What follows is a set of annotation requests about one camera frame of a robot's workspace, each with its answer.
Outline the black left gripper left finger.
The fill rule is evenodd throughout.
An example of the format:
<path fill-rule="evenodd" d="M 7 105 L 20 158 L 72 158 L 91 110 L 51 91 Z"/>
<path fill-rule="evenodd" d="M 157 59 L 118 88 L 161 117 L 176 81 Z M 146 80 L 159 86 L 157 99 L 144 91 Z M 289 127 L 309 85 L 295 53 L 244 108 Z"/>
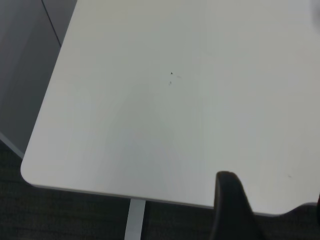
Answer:
<path fill-rule="evenodd" d="M 215 178 L 211 240 L 264 240 L 243 185 L 236 174 L 219 171 Z"/>

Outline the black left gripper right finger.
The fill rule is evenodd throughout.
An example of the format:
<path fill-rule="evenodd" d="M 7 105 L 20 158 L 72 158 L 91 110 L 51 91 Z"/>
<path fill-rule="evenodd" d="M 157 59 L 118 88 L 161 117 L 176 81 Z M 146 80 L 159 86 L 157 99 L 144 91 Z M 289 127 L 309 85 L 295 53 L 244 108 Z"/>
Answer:
<path fill-rule="evenodd" d="M 304 204 L 285 214 L 285 240 L 320 239 L 320 199 L 317 204 Z"/>

